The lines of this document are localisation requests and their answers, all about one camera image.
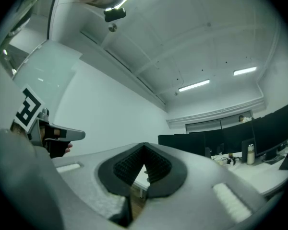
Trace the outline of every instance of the white bottle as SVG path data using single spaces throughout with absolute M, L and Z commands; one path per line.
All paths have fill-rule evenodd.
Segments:
M 255 149 L 254 149 L 254 144 L 250 144 L 248 146 L 248 158 L 247 162 L 248 165 L 252 165 L 255 163 Z

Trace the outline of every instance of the black rubber cover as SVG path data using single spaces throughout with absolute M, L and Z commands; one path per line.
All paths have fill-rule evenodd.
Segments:
M 187 168 L 182 161 L 149 143 L 139 143 L 106 160 L 98 169 L 98 177 L 109 192 L 129 197 L 130 186 L 143 165 L 150 181 L 147 198 L 173 194 L 187 177 Z

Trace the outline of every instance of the floor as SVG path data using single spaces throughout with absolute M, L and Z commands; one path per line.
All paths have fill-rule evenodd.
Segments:
M 143 198 L 140 198 L 140 188 L 132 185 L 131 187 L 131 208 L 133 219 L 136 219 L 145 205 L 146 191 L 143 191 Z

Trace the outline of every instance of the white ceiling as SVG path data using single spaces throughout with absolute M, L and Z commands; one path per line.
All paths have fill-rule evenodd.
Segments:
M 209 87 L 201 88 L 215 92 L 255 82 L 271 54 L 276 15 L 265 0 L 127 0 L 123 7 L 116 32 L 93 7 L 81 31 L 165 103 L 199 92 L 175 95 L 206 79 Z M 257 71 L 233 76 L 252 66 Z

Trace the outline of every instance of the white desk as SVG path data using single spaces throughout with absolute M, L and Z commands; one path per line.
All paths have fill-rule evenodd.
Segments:
M 287 153 L 288 147 L 281 151 L 282 155 L 286 155 Z M 233 155 L 234 157 L 241 157 L 242 152 L 237 152 Z M 216 157 L 216 161 L 223 157 L 228 157 L 228 154 L 219 155 Z M 258 158 L 253 165 L 247 165 L 246 163 L 238 161 L 235 165 L 225 166 L 235 175 L 251 184 L 260 194 L 267 196 L 283 186 L 288 180 L 288 170 L 279 170 L 283 161 L 284 159 L 270 165 L 261 162 L 261 159 Z M 148 175 L 145 174 L 144 171 L 146 171 L 145 166 L 143 166 L 134 182 L 134 184 L 141 189 L 141 192 L 143 192 L 143 190 L 146 191 L 150 185 L 147 181 Z

